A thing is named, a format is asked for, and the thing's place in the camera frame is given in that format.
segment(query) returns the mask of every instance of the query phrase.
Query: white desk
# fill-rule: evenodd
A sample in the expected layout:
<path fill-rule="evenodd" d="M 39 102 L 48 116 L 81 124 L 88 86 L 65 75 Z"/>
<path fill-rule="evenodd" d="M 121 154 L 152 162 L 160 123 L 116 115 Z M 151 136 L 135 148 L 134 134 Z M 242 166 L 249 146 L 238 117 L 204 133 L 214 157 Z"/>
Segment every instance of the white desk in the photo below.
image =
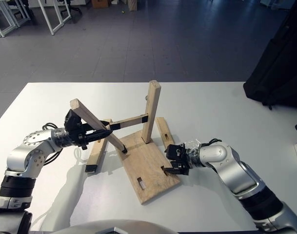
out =
<path fill-rule="evenodd" d="M 247 99 L 241 82 L 162 83 L 156 116 L 165 117 L 176 143 L 218 137 L 297 214 L 297 110 L 270 111 Z M 0 183 L 6 156 L 46 122 L 62 126 L 69 101 L 79 98 L 99 118 L 142 114 L 147 83 L 29 83 L 0 119 Z M 141 126 L 115 131 L 118 137 Z M 157 127 L 152 138 L 163 150 Z M 112 145 L 100 173 L 87 177 L 88 150 L 66 148 L 37 179 L 32 230 L 57 230 L 92 220 L 139 219 L 175 231 L 254 230 L 250 216 L 208 168 L 181 176 L 182 184 L 140 205 Z M 74 156 L 81 153 L 81 160 Z"/>

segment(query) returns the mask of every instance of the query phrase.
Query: wooden assembly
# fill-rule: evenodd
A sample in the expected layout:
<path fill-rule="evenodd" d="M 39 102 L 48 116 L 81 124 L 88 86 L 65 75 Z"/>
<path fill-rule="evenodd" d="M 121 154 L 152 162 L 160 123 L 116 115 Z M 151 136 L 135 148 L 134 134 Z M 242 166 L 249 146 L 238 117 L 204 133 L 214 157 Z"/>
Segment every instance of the wooden assembly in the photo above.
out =
<path fill-rule="evenodd" d="M 106 122 L 112 122 L 111 119 L 104 119 Z M 95 173 L 101 157 L 105 153 L 108 139 L 104 138 L 94 142 L 92 151 L 85 166 L 86 173 Z"/>
<path fill-rule="evenodd" d="M 155 121 L 159 129 L 164 148 L 167 149 L 168 145 L 174 145 L 172 135 L 168 128 L 167 122 L 164 120 L 164 117 L 156 117 Z"/>
<path fill-rule="evenodd" d="M 145 114 L 112 122 L 107 127 L 78 99 L 70 102 L 71 109 L 95 130 L 116 130 L 144 123 L 142 131 L 122 139 L 118 139 L 113 133 L 106 138 L 115 146 L 141 204 L 180 183 L 180 179 L 176 175 L 168 175 L 163 172 L 163 167 L 171 167 L 171 164 L 151 139 L 160 90 L 161 86 L 156 80 L 150 81 Z M 165 146 L 171 144 L 173 140 L 165 121 L 157 120 L 157 123 L 159 130 L 166 137 L 163 139 Z M 105 145 L 105 140 L 95 143 L 88 162 L 93 165 L 92 167 L 97 166 L 98 160 L 105 150 Z"/>

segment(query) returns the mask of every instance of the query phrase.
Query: wooden stick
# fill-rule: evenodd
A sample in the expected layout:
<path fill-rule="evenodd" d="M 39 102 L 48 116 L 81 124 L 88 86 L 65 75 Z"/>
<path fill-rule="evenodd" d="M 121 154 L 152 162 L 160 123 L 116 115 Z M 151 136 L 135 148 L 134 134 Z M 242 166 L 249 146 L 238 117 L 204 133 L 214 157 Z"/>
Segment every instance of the wooden stick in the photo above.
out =
<path fill-rule="evenodd" d="M 70 101 L 70 108 L 85 122 L 87 122 L 93 129 L 106 129 L 101 121 L 96 118 L 77 98 Z M 109 135 L 107 139 L 117 149 L 121 150 L 124 153 L 127 152 L 121 140 L 119 140 L 113 133 Z"/>
<path fill-rule="evenodd" d="M 168 145 L 174 145 L 173 138 L 171 136 L 170 130 L 168 128 L 167 122 L 164 120 L 164 117 L 156 117 L 155 119 L 157 127 L 160 132 L 160 136 L 163 142 L 165 149 L 168 148 Z"/>
<path fill-rule="evenodd" d="M 133 126 L 136 124 L 140 124 L 140 123 L 146 123 L 147 120 L 148 120 L 148 114 L 143 114 L 141 116 L 126 118 L 124 120 L 110 123 L 109 126 L 110 126 L 111 130 L 117 130 L 117 129 L 121 129 L 121 128 L 130 127 L 130 126 Z"/>
<path fill-rule="evenodd" d="M 161 86 L 156 80 L 152 80 L 149 82 L 148 95 L 147 95 L 147 103 L 146 103 L 146 113 L 148 114 L 148 121 L 144 123 L 142 138 L 144 142 L 149 143 L 152 135 L 156 110 L 158 106 L 158 100 L 160 95 Z"/>
<path fill-rule="evenodd" d="M 111 119 L 104 119 L 107 122 L 112 122 Z M 95 173 L 99 166 L 99 161 L 105 153 L 108 140 L 106 138 L 95 141 L 89 159 L 85 166 L 86 173 Z"/>

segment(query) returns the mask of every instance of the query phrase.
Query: cardboard box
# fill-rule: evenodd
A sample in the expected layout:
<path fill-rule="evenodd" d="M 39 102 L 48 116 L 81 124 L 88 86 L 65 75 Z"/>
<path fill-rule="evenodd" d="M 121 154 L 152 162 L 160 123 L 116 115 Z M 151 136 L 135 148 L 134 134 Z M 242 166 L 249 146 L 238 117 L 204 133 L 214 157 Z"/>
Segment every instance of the cardboard box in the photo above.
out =
<path fill-rule="evenodd" d="M 109 0 L 92 0 L 94 9 L 109 7 Z"/>

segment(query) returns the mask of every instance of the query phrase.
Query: rectangular slot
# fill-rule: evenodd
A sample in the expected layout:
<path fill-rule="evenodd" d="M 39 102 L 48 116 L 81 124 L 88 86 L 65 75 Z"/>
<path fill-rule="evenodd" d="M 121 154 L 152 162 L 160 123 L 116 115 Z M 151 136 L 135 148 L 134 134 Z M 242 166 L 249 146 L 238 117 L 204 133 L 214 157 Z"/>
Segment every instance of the rectangular slot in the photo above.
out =
<path fill-rule="evenodd" d="M 144 190 L 146 188 L 145 183 L 141 177 L 138 178 L 138 183 L 139 183 L 140 187 L 142 188 L 142 190 Z"/>

